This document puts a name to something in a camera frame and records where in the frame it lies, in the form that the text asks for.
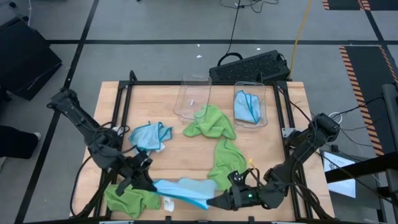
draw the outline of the blue cloth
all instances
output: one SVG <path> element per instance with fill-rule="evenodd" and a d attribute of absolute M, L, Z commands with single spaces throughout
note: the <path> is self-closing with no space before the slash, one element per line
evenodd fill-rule
<path fill-rule="evenodd" d="M 257 124 L 261 118 L 259 97 L 245 94 L 243 90 L 235 94 L 234 117 L 241 121 Z"/>
<path fill-rule="evenodd" d="M 141 150 L 148 153 L 155 150 L 157 152 L 163 150 L 162 142 L 172 138 L 172 128 L 164 126 L 161 122 L 157 122 L 138 127 L 134 129 L 129 137 L 130 143 Z"/>
<path fill-rule="evenodd" d="M 214 180 L 181 178 L 178 182 L 158 180 L 154 183 L 154 186 L 159 195 L 177 198 L 207 210 L 206 201 L 214 197 L 217 183 Z"/>

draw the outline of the microfiber cloth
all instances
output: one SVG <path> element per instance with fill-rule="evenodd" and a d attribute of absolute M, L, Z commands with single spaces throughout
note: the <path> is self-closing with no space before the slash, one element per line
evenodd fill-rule
<path fill-rule="evenodd" d="M 204 210 L 208 209 L 206 201 L 214 197 L 217 184 L 214 180 L 192 180 L 181 178 L 178 182 L 158 180 L 154 183 L 157 194 L 177 198 Z"/>
<path fill-rule="evenodd" d="M 184 135 L 194 137 L 199 134 L 210 138 L 225 136 L 229 139 L 236 139 L 236 134 L 228 116 L 223 114 L 215 105 L 205 105 L 197 113 L 206 113 L 204 120 L 194 122 L 184 129 Z"/>
<path fill-rule="evenodd" d="M 159 152 L 164 149 L 162 142 L 172 138 L 172 128 L 157 122 L 134 129 L 129 137 L 130 143 L 137 145 L 139 149 L 147 152 L 155 150 Z"/>
<path fill-rule="evenodd" d="M 111 211 L 120 211 L 131 218 L 138 218 L 145 208 L 159 210 L 162 202 L 160 196 L 146 190 L 128 187 L 122 196 L 116 195 L 117 184 L 109 185 L 105 190 L 105 200 Z"/>
<path fill-rule="evenodd" d="M 231 140 L 219 140 L 215 150 L 214 168 L 207 177 L 217 183 L 218 190 L 226 190 L 232 186 L 228 180 L 228 174 L 236 170 L 240 174 L 246 170 L 246 160 L 243 153 Z"/>
<path fill-rule="evenodd" d="M 243 90 L 235 94 L 234 117 L 241 121 L 257 124 L 261 118 L 259 97 L 246 94 Z"/>

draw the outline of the person's leg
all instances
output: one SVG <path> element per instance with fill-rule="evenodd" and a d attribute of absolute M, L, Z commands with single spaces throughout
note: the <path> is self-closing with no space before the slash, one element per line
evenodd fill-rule
<path fill-rule="evenodd" d="M 0 157 L 30 159 L 38 142 L 36 134 L 0 126 Z"/>

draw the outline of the floor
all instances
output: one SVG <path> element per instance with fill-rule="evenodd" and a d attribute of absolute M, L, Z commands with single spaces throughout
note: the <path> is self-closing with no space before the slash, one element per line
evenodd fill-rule
<path fill-rule="evenodd" d="M 15 2 L 19 8 L 11 11 L 7 2 L 0 0 L 0 22 L 15 13 L 29 13 L 27 1 Z M 223 2 L 233 6 L 237 1 Z M 280 0 L 278 5 L 265 4 L 260 14 L 250 9 L 240 10 L 234 39 L 250 41 L 233 44 L 231 51 L 248 57 L 276 49 L 290 62 L 292 43 L 307 3 Z M 63 219 L 69 215 L 69 198 L 85 145 L 68 120 L 62 116 L 58 120 L 45 107 L 64 84 L 78 93 L 81 105 L 93 115 L 101 82 L 126 80 L 130 70 L 135 71 L 139 80 L 180 80 L 187 73 L 208 74 L 208 69 L 214 67 L 228 49 L 235 13 L 216 0 L 143 0 L 140 3 L 135 0 L 32 0 L 30 26 L 52 41 L 51 49 L 63 65 L 32 101 L 13 96 L 7 110 L 0 114 L 0 124 L 39 131 L 44 136 L 32 159 L 7 158 L 2 165 L 2 223 L 14 223 L 20 207 L 19 219 L 25 222 Z M 393 22 L 398 20 L 398 11 L 374 11 L 371 15 L 385 40 L 398 40 L 397 23 Z M 84 46 L 81 39 L 88 40 Z M 336 43 L 369 40 L 368 44 L 372 41 L 377 44 L 379 40 L 366 13 L 328 11 L 321 1 L 314 1 L 301 39 L 313 41 L 297 47 L 292 78 L 304 82 L 311 111 L 332 113 L 354 107 L 356 98 Z M 388 49 L 398 58 L 398 45 L 388 43 L 395 44 L 388 45 Z M 364 126 L 361 113 L 358 110 L 348 113 L 342 125 Z M 370 143 L 365 129 L 350 134 L 358 142 Z M 375 156 L 373 149 L 359 148 L 343 135 L 336 142 L 348 154 Z M 35 170 L 37 160 L 44 160 L 41 172 L 38 167 Z M 34 170 L 40 175 L 37 184 L 31 183 L 27 191 Z M 25 193 L 31 197 L 22 203 Z M 336 217 L 353 222 L 377 220 L 374 209 L 355 205 L 340 195 L 331 197 Z M 386 210 L 388 221 L 394 222 L 391 206 L 386 205 Z"/>

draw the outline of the white sneaker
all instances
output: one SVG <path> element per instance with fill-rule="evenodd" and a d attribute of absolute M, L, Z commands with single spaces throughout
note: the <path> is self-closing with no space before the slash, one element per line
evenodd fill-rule
<path fill-rule="evenodd" d="M 42 134 L 40 134 L 40 133 L 33 133 L 33 134 L 35 134 L 37 136 L 38 141 L 42 138 Z"/>

